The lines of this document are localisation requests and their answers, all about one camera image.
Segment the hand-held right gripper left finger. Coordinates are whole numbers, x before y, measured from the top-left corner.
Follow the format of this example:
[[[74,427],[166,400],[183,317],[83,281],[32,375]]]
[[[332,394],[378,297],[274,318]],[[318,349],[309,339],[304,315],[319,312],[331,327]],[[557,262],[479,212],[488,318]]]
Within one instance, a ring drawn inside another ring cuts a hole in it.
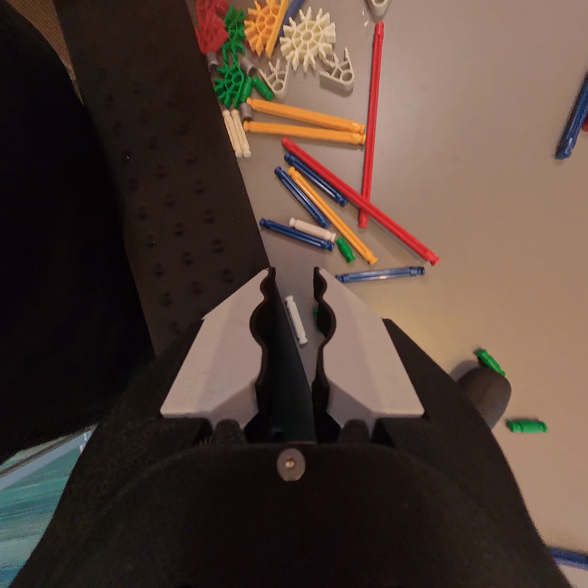
[[[215,427],[268,419],[272,407],[264,321],[275,271],[266,268],[202,319],[198,334],[166,396],[164,418],[200,417]]]

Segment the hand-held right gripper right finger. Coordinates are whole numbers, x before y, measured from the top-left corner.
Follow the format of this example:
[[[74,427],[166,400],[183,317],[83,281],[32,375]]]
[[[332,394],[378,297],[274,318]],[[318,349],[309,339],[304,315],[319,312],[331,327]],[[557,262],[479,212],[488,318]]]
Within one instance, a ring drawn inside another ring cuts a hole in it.
[[[424,408],[383,319],[327,270],[315,268],[320,344],[313,382],[317,422],[343,428],[362,421],[418,418]]]

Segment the short white rod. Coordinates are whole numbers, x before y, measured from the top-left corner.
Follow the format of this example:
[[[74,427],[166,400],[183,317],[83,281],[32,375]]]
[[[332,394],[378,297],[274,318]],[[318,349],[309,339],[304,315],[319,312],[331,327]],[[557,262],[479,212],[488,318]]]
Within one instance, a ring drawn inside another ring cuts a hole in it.
[[[234,129],[235,129],[237,141],[239,144],[239,150],[242,153],[242,156],[244,158],[246,158],[246,159],[250,158],[252,156],[251,149],[249,147],[249,143],[247,141],[245,130],[244,130],[242,122],[240,120],[240,115],[239,115],[238,110],[236,110],[235,108],[231,109],[231,117],[232,117]]]
[[[303,232],[321,240],[328,241],[330,243],[335,243],[336,241],[335,232],[331,232],[326,228],[315,224],[310,224],[300,219],[295,219],[294,217],[290,218],[289,226],[293,229],[296,229],[297,231]]]
[[[288,295],[285,297],[285,305],[290,317],[290,321],[292,323],[292,327],[295,331],[298,343],[300,346],[305,346],[307,344],[306,331],[298,311],[298,306],[293,298],[293,295]]]
[[[239,136],[238,136],[235,124],[234,124],[234,120],[233,120],[231,111],[227,108],[223,108],[222,114],[223,114],[223,118],[224,118],[224,124],[225,124],[226,130],[227,130],[227,133],[229,135],[229,139],[231,141],[232,149],[235,153],[235,156],[237,158],[242,158],[243,152],[240,147]]]

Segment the black foam cylinder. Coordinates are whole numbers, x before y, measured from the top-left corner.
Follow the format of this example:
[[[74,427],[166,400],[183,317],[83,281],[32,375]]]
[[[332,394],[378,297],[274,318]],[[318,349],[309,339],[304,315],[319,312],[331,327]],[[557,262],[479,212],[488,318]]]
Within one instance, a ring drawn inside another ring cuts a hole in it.
[[[511,399],[508,379],[480,362],[467,360],[450,373],[490,430],[503,418]]]

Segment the long red rod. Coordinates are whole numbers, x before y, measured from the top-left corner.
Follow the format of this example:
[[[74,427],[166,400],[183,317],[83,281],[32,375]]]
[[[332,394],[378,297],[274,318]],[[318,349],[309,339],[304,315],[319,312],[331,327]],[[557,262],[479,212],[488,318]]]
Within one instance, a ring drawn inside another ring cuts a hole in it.
[[[330,187],[333,187],[347,200],[352,202],[359,211],[364,212],[375,220],[378,224],[388,230],[397,239],[403,242],[409,249],[416,253],[422,260],[435,266],[440,258],[430,248],[424,245],[421,241],[416,239],[412,234],[405,230],[401,225],[397,224],[371,201],[364,198],[355,189],[351,188],[347,183],[337,177],[332,171],[320,164],[316,159],[310,156],[306,151],[299,147],[289,138],[283,138],[281,141],[284,149],[292,156],[303,163],[312,173],[323,180]]]
[[[385,25],[382,21],[375,25],[371,56],[371,77],[369,87],[369,107],[364,144],[364,169],[362,176],[362,198],[370,201],[375,151],[376,124],[378,118],[380,72],[382,64]]]

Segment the yellow plastic rod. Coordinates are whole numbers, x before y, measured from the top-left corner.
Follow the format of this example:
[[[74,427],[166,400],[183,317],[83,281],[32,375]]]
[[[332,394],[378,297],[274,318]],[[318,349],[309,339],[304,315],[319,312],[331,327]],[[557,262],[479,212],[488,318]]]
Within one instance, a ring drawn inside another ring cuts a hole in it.
[[[322,128],[365,134],[366,124],[343,119],[341,117],[308,111],[272,101],[248,98],[245,102],[254,111],[274,115],[280,118],[318,125]]]
[[[332,129],[309,128],[277,123],[245,121],[242,124],[245,132],[261,135],[275,135],[287,138],[302,138],[313,141],[326,141],[364,146],[366,134],[353,133]]]
[[[326,216],[327,220],[336,228],[337,231],[346,239],[363,257],[368,264],[373,265],[378,258],[373,252],[354,234],[349,226],[337,215],[337,213],[325,202],[321,196],[313,189],[310,183],[293,167],[288,169],[288,176],[299,187],[302,192],[317,206],[317,208]]]

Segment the black perforated foam strip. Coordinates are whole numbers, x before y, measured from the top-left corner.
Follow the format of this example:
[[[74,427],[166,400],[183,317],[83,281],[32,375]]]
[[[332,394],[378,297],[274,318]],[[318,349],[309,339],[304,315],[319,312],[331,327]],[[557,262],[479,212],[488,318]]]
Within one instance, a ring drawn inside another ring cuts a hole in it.
[[[186,1],[55,1],[156,355],[270,266]]]

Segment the green fan connector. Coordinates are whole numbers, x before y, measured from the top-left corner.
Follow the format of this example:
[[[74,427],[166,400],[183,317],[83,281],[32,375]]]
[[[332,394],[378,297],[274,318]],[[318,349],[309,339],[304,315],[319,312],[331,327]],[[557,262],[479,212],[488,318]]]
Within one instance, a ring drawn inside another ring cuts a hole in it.
[[[217,70],[217,77],[213,80],[213,90],[217,99],[224,107],[239,108],[252,94],[252,79],[244,74],[238,64],[230,65],[224,62]]]
[[[239,55],[245,55],[245,19],[246,15],[242,9],[231,5],[224,17],[225,30],[228,34],[227,41],[222,46],[224,61],[229,58],[237,60]]]

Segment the white snowflake connector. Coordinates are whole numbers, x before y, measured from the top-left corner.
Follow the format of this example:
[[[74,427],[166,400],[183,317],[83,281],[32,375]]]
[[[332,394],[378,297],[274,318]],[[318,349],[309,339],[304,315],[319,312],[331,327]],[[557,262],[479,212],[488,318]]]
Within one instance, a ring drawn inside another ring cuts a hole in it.
[[[330,14],[318,9],[313,15],[312,8],[306,13],[299,10],[299,21],[289,19],[283,26],[283,37],[280,38],[280,50],[292,70],[301,66],[306,73],[311,66],[316,69],[316,58],[325,65],[334,65],[334,44],[336,43],[336,27]]]

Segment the red fan connector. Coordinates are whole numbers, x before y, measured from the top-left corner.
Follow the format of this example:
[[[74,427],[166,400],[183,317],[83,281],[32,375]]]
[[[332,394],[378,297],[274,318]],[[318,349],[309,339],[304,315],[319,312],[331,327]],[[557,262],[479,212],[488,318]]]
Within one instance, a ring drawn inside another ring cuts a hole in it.
[[[229,9],[227,1],[196,1],[198,26],[195,28],[198,45],[203,55],[217,53],[228,41],[224,17]]]

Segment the yellow fan connector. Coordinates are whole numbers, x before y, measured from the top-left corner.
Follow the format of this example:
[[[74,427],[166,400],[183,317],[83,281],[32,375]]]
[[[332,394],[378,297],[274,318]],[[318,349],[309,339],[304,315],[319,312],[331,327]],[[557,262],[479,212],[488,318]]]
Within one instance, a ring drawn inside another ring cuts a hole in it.
[[[245,37],[255,55],[272,57],[288,8],[289,1],[266,1],[264,5],[255,1],[254,8],[248,9]]]

